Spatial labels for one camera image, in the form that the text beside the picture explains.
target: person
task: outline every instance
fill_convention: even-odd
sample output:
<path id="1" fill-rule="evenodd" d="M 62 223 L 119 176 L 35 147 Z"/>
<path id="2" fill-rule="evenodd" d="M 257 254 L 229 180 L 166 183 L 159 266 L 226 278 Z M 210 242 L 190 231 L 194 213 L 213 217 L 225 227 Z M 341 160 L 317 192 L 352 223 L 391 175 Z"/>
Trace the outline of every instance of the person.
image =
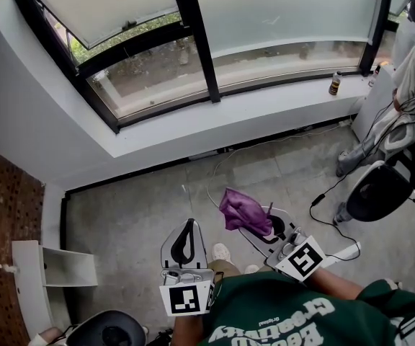
<path id="1" fill-rule="evenodd" d="M 351 151 L 340 153 L 336 175 L 342 177 L 357 167 L 386 160 L 415 142 L 415 46 L 393 75 L 393 109 L 375 121 L 366 138 Z"/>
<path id="2" fill-rule="evenodd" d="M 304 284 L 265 268 L 240 275 L 222 244 L 213 259 L 223 279 L 210 313 L 177 317 L 171 346 L 415 345 L 415 294 L 391 280 L 362 288 L 324 269 Z"/>
<path id="3" fill-rule="evenodd" d="M 32 340 L 30 340 L 28 346 L 47 346 L 58 339 L 62 334 L 62 331 L 57 327 L 48 328 L 44 332 L 36 334 Z"/>

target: concrete floor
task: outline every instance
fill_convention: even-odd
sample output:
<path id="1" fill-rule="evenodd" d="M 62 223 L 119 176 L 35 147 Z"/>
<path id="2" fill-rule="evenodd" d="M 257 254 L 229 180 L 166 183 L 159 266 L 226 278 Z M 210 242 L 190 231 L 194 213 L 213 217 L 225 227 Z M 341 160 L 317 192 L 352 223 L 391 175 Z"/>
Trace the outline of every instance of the concrete floor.
<path id="1" fill-rule="evenodd" d="M 218 168 L 211 195 L 219 202 L 230 186 L 262 205 L 273 201 L 274 207 L 285 209 L 312 234 L 325 253 L 338 252 L 352 242 L 332 227 L 312 221 L 308 208 L 338 180 L 336 157 L 354 143 L 354 134 L 345 127 L 239 151 Z M 211 246 L 223 242 L 239 270 L 249 264 L 262 266 L 263 256 L 239 232 L 224 229 L 223 216 L 206 195 L 215 165 L 227 156 L 192 161 L 71 196 L 67 249 L 95 254 L 99 278 L 98 287 L 76 290 L 80 320 L 105 309 L 121 309 L 150 328 L 150 340 L 171 326 L 159 294 L 160 248 L 171 230 L 191 217 L 201 225 L 208 259 Z M 337 203 L 361 173 L 358 170 L 332 190 L 313 209 L 316 217 L 331 221 Z M 415 204 L 407 201 L 381 221 L 351 221 L 341 230 L 361 242 L 362 255 L 330 266 L 331 271 L 360 285 L 392 278 L 415 289 Z"/>

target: white wall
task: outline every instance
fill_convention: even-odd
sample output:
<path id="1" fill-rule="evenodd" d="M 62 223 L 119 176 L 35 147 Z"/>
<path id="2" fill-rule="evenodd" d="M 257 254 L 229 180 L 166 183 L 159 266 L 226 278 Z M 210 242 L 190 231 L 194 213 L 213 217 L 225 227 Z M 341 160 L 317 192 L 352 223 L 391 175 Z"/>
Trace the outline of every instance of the white wall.
<path id="1" fill-rule="evenodd" d="M 115 135 L 44 51 L 13 0 L 0 0 L 0 154 L 61 190 L 221 146 L 356 112 L 358 76 L 339 95 L 330 79 L 276 86 L 198 104 Z"/>
<path id="2" fill-rule="evenodd" d="M 1 16 L 10 21 L 1 22 L 2 25 L 8 28 L 25 25 L 23 18 L 15 14 L 17 10 L 13 4 L 9 4 L 12 0 L 0 2 L 3 3 L 0 4 Z M 31 37 L 26 42 L 32 49 L 32 55 L 37 56 L 36 60 L 43 57 L 54 66 L 46 52 L 30 41 L 37 41 Z M 49 66 L 40 64 L 37 74 L 48 75 L 48 69 Z M 64 85 L 59 83 L 58 88 L 62 89 Z M 67 91 L 59 93 L 58 97 L 70 99 Z M 53 101 L 46 88 L 41 86 L 8 45 L 1 31 L 0 154 L 43 182 L 81 170 L 91 161 L 112 159 Z"/>
<path id="3" fill-rule="evenodd" d="M 43 214 L 41 216 L 41 242 L 49 249 L 61 248 L 61 205 L 65 191 L 59 186 L 47 183 L 44 187 Z"/>

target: white cabinet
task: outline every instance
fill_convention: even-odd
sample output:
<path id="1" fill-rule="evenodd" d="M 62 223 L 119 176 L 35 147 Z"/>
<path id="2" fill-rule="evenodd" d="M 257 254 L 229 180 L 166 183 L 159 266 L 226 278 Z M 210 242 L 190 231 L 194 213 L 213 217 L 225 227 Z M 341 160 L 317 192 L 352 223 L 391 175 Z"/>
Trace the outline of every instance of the white cabinet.
<path id="1" fill-rule="evenodd" d="M 71 324 L 63 287 L 97 285 L 94 255 L 48 249 L 37 241 L 13 241 L 12 261 L 19 306 L 30 338 Z"/>

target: bottle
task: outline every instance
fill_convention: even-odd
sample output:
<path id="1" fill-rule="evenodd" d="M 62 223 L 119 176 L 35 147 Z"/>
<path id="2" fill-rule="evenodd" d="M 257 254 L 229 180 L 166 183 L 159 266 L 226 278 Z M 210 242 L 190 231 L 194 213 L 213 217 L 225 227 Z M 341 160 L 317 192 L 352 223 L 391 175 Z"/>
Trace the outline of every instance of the bottle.
<path id="1" fill-rule="evenodd" d="M 378 75 L 379 75 L 379 71 L 380 71 L 380 64 L 377 66 L 377 68 L 375 69 L 374 73 L 371 76 L 371 79 L 369 80 L 368 86 L 372 87 L 374 86 L 374 82 L 377 79 Z"/>
<path id="2" fill-rule="evenodd" d="M 339 91 L 340 81 L 342 80 L 342 73 L 337 71 L 332 76 L 332 83 L 331 86 L 329 86 L 329 94 L 331 95 L 337 95 L 337 92 Z"/>

